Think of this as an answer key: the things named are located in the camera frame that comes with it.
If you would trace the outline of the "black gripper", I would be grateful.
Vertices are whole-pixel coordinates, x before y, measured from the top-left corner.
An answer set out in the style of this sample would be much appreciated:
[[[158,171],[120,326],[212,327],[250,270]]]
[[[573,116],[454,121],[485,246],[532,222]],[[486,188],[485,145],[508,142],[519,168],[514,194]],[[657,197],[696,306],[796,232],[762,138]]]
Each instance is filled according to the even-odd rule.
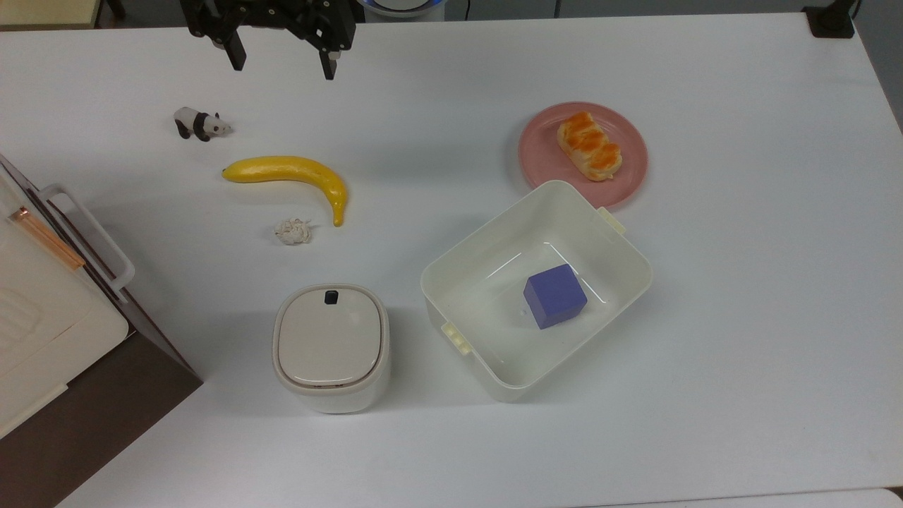
[[[318,49],[327,80],[333,80],[341,53],[350,49],[357,29],[351,1],[181,1],[189,33],[207,38],[241,71],[246,62],[239,26],[287,29],[300,26],[303,39]]]

